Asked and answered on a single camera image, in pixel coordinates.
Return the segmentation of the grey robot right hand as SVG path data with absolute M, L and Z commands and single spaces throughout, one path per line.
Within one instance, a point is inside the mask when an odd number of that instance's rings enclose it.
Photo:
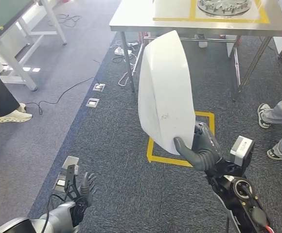
M 214 134 L 204 122 L 195 124 L 194 139 L 190 148 L 181 137 L 174 137 L 178 153 L 198 171 L 211 170 L 221 160 L 220 149 Z

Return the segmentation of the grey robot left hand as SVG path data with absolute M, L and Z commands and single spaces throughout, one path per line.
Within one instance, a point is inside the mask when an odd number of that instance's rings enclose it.
M 93 197 L 97 191 L 95 180 L 96 176 L 95 173 L 86 172 L 78 188 L 80 196 L 86 201 L 88 207 L 92 205 Z

